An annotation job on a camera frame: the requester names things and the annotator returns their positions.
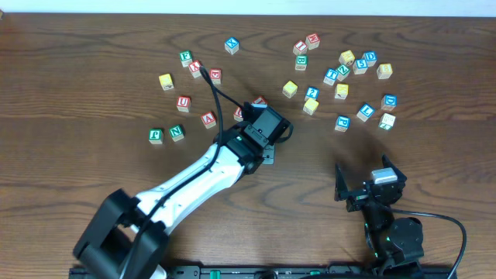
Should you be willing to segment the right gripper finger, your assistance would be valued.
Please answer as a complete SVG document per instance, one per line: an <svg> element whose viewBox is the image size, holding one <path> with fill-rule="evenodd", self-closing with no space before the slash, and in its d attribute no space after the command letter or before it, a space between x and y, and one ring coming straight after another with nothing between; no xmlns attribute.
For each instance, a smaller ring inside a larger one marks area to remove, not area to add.
<svg viewBox="0 0 496 279"><path fill-rule="evenodd" d="M335 165L335 172L336 172L336 186L335 186L334 199L336 201L346 200L348 199L349 191L343 173L340 170L338 164Z"/></svg>
<svg viewBox="0 0 496 279"><path fill-rule="evenodd" d="M396 182L405 183L407 181L407 177L391 162L391 160L385 154L382 155L381 160L383 168L391 167L397 174L398 180Z"/></svg>

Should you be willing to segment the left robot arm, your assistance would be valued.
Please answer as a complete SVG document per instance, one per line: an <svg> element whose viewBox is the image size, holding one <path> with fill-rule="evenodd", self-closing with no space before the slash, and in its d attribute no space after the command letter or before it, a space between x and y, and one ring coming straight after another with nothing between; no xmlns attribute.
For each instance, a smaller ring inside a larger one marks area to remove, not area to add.
<svg viewBox="0 0 496 279"><path fill-rule="evenodd" d="M220 130L190 167L134 197L111 193L82 233L74 257L97 278L165 278L160 265L174 229L218 192L254 173L269 146L291 137L293 125L269 105L245 103L243 121Z"/></svg>

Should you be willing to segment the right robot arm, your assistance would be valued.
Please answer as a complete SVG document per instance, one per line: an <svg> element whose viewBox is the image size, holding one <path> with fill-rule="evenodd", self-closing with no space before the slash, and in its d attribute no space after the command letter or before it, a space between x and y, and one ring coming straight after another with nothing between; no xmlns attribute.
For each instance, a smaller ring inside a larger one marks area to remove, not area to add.
<svg viewBox="0 0 496 279"><path fill-rule="evenodd" d="M407 177L385 155L382 164L362 188L352 191L336 167L334 199L344 201L348 212L363 214L365 239L376 257L366 271L378 276L423 278L425 272L419 263L424 256L422 224L416 218L396 219L391 208L402 197Z"/></svg>

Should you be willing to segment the blue L block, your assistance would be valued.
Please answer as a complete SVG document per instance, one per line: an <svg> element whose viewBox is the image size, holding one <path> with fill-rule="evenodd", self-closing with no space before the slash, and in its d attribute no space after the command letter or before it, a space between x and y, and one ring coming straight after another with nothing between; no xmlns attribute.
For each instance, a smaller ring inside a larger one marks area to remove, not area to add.
<svg viewBox="0 0 496 279"><path fill-rule="evenodd" d="M375 109L371 105L365 103L356 114L356 117L361 121L366 122L374 113Z"/></svg>

